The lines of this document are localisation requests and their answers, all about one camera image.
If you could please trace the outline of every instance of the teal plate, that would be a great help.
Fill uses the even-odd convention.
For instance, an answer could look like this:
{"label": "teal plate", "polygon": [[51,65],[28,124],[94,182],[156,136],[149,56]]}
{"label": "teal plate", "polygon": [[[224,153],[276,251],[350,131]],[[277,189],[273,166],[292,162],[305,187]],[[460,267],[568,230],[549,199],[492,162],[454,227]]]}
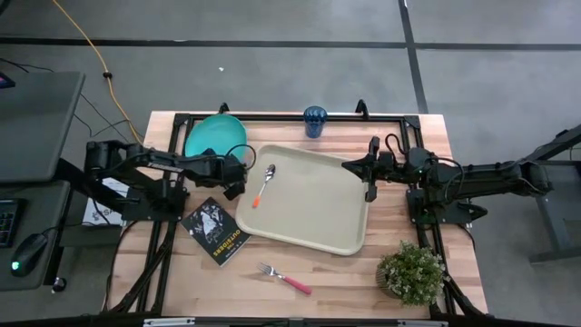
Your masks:
{"label": "teal plate", "polygon": [[[215,114],[193,126],[185,142],[185,155],[194,156],[212,148],[217,154],[226,154],[234,145],[246,144],[246,128],[238,118],[229,114]],[[232,154],[242,162],[245,146]]]}

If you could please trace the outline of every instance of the small plant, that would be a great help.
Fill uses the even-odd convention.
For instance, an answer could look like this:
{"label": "small plant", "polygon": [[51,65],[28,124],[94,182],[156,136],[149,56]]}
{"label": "small plant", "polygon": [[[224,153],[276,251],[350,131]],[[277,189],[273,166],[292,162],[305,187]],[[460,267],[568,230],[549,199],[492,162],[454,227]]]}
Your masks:
{"label": "small plant", "polygon": [[403,305],[427,305],[442,293],[445,269],[440,255],[402,241],[398,253],[382,258],[376,278],[379,288],[393,292]]}

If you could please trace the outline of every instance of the black book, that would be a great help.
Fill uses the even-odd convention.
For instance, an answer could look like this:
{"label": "black book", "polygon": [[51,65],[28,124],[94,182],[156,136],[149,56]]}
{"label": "black book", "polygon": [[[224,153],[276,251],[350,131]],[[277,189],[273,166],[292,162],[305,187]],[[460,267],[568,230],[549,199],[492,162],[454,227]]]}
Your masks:
{"label": "black book", "polygon": [[251,237],[211,197],[183,219],[182,225],[221,267]]}

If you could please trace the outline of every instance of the wooden table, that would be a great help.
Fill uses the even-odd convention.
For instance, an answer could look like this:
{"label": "wooden table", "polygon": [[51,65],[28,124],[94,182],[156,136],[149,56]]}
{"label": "wooden table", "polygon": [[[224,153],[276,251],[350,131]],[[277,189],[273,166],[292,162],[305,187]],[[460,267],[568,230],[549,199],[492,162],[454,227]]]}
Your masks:
{"label": "wooden table", "polygon": [[[145,146],[168,149],[174,114],[152,113]],[[421,115],[420,122],[425,147],[438,156],[451,157],[443,116]],[[395,124],[327,123],[322,137],[311,140],[305,136],[304,124],[300,122],[246,121],[244,125],[249,144],[257,150],[265,144],[278,144],[349,159],[360,158],[368,151],[371,136],[383,138],[388,133],[399,134]],[[182,149],[184,134],[178,149]],[[144,171],[152,177],[161,177],[159,171]],[[192,195],[185,214],[212,196],[234,215],[237,201],[226,200],[222,189],[196,189],[193,183],[187,183],[186,187]],[[378,187],[378,198],[369,207],[364,246],[348,257],[252,236],[220,268],[178,225],[163,315],[428,318],[427,307],[402,307],[398,300],[383,295],[376,287],[374,273],[380,256],[396,252],[400,240],[417,242],[404,196],[407,186],[378,182]],[[486,312],[472,242],[456,225],[441,227],[450,274],[466,296]],[[124,238],[115,263],[110,305],[121,300],[143,270],[151,229],[151,223],[137,223]],[[257,262],[270,263],[282,273],[308,284],[313,289],[312,295],[304,296],[280,280],[263,275],[256,269]],[[157,275],[154,275],[148,305],[153,301],[156,281]]]}

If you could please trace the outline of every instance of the spoon with orange handle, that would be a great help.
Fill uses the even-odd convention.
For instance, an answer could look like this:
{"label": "spoon with orange handle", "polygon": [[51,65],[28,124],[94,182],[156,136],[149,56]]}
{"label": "spoon with orange handle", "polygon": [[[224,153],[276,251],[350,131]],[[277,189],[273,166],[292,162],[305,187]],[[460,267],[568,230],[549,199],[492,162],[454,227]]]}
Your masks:
{"label": "spoon with orange handle", "polygon": [[276,166],[273,163],[271,165],[269,165],[268,168],[266,168],[266,171],[264,172],[264,184],[262,185],[261,191],[254,198],[254,203],[252,204],[252,208],[256,208],[258,206],[258,204],[261,202],[262,192],[264,192],[264,188],[266,187],[266,183],[268,183],[269,180],[272,179],[272,176],[274,176],[275,171],[276,171]]}

